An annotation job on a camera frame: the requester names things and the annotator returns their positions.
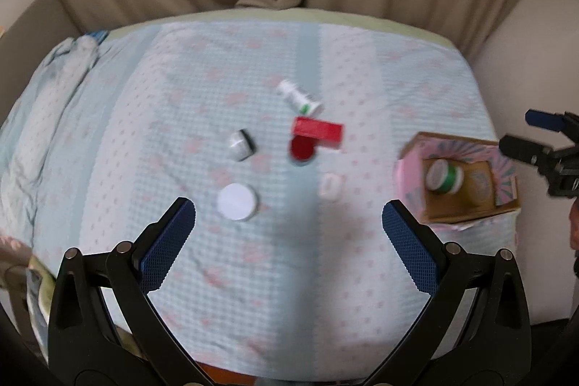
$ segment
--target bed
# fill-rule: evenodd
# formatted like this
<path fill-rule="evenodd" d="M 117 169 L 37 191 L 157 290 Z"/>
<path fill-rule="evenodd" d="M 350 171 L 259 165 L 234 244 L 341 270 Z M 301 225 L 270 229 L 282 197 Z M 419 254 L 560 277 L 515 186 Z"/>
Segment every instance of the bed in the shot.
<path fill-rule="evenodd" d="M 340 152 L 291 164 L 295 114 L 275 91 L 283 78 L 321 98 L 320 118 L 345 125 Z M 258 152 L 234 162 L 225 142 L 242 128 Z M 393 164 L 419 131 L 496 138 L 462 55 L 415 27 L 244 8 L 124 27 L 102 43 L 68 38 L 0 132 L 0 229 L 56 274 L 68 247 L 111 250 L 186 196 L 195 229 L 151 299 L 193 358 L 257 377 L 362 378 L 428 298 L 380 220 L 397 196 Z M 343 177 L 337 202 L 318 196 L 325 173 Z M 248 221 L 216 211 L 231 182 L 259 195 Z M 469 252 L 515 250 L 515 218 L 438 234 Z M 452 346 L 459 317 L 438 353 Z"/>

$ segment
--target small white object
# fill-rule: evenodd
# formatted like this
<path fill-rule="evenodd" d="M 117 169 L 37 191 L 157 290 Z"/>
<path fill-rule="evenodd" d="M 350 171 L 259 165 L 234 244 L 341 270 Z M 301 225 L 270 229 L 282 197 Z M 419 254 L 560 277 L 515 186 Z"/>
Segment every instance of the small white object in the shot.
<path fill-rule="evenodd" d="M 426 188 L 431 191 L 441 191 L 454 195 L 464 182 L 464 171 L 460 166 L 452 166 L 454 174 L 451 174 L 451 165 L 446 159 L 438 159 L 433 162 L 426 173 Z"/>
<path fill-rule="evenodd" d="M 319 154 L 327 154 L 327 155 L 341 154 L 342 149 L 340 149 L 339 147 L 334 148 L 334 147 L 326 147 L 326 146 L 317 146 L 316 152 Z"/>
<path fill-rule="evenodd" d="M 227 142 L 229 146 L 229 153 L 236 161 L 242 161 L 253 154 L 250 143 L 241 130 L 232 133 Z"/>
<path fill-rule="evenodd" d="M 516 193 L 516 177 L 511 175 L 511 191 L 512 191 L 512 199 L 516 200 L 518 195 Z"/>
<path fill-rule="evenodd" d="M 217 210 L 232 221 L 248 219 L 256 209 L 257 195 L 247 185 L 231 183 L 222 188 L 217 196 Z"/>
<path fill-rule="evenodd" d="M 318 195 L 326 201 L 338 201 L 342 194 L 344 179 L 335 173 L 324 173 L 320 181 L 320 190 Z"/>
<path fill-rule="evenodd" d="M 324 106 L 310 94 L 301 89 L 297 84 L 283 79 L 277 86 L 277 91 L 283 95 L 283 98 L 290 104 L 295 111 L 305 117 L 318 116 Z"/>

